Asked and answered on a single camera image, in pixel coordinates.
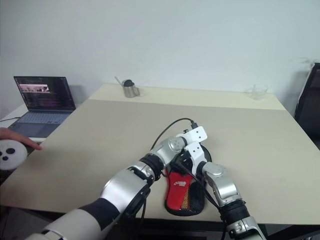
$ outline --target chair backrest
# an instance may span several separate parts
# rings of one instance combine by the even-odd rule
[[[320,63],[314,64],[307,77],[294,118],[311,139],[320,139]]]

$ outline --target metal mug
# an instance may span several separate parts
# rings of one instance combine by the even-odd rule
[[[140,90],[135,86],[135,83],[130,79],[122,82],[123,92],[127,98],[140,96]]]

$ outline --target floor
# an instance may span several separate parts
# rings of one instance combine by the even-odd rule
[[[50,223],[45,219],[34,216],[28,212],[25,212],[18,208],[11,208],[9,211],[7,208],[1,207],[1,220],[0,220],[0,234],[1,240],[24,240],[32,233],[39,233],[41,230]],[[267,225],[268,234],[276,233],[282,229],[287,228],[289,225]],[[161,233],[162,235],[170,236],[172,232],[167,231]],[[181,239],[188,240],[192,236],[192,239],[207,239],[207,240],[219,240],[221,238],[221,232],[180,232]],[[108,240],[126,240],[131,236],[130,232],[126,229],[121,229],[112,232],[108,237]],[[312,240],[320,240],[320,235],[309,238]]]

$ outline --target beige table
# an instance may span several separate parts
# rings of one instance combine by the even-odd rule
[[[67,212],[99,197],[116,172],[144,156],[169,123],[188,117],[208,135],[214,162],[226,166],[251,215],[266,224],[320,224],[320,151],[273,94],[143,88],[123,97],[103,85],[1,186],[1,204]],[[181,122],[164,137],[189,128]],[[146,218],[219,221],[206,204],[195,216],[164,208],[166,179],[151,187]]]

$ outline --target open laptop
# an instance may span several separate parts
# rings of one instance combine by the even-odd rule
[[[10,129],[29,138],[48,137],[75,109],[67,79],[57,76],[14,76],[28,112]]]

